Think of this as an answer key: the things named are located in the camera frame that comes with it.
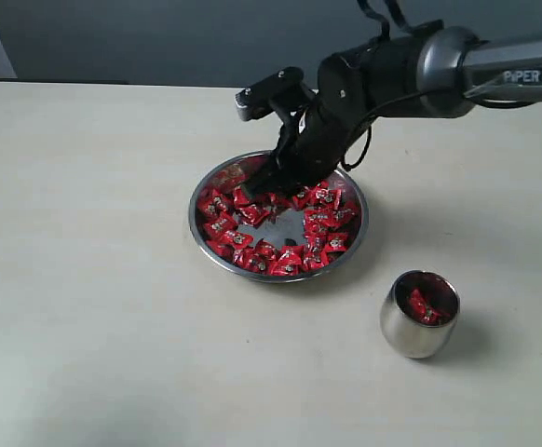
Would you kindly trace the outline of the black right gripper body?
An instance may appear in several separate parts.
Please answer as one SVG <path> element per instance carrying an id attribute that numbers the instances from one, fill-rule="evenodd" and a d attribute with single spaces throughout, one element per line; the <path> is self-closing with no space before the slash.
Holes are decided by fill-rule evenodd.
<path id="1" fill-rule="evenodd" d="M 313 100 L 295 115 L 275 111 L 283 122 L 272 158 L 282 174 L 319 181 L 337 166 L 359 136 L 357 127 L 369 112 L 365 100 Z"/>

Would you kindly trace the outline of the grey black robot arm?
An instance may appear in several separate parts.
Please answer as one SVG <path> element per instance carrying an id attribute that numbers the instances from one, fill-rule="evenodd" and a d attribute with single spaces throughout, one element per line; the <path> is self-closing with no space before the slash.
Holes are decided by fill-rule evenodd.
<path id="1" fill-rule="evenodd" d="M 315 88 L 287 67 L 240 91 L 245 121 L 277 115 L 278 142 L 243 184 L 249 197 L 291 195 L 335 169 L 370 139 L 381 117 L 458 118 L 473 107 L 514 109 L 542 102 L 542 35 L 482 41 L 461 27 L 378 37 L 327 57 Z"/>

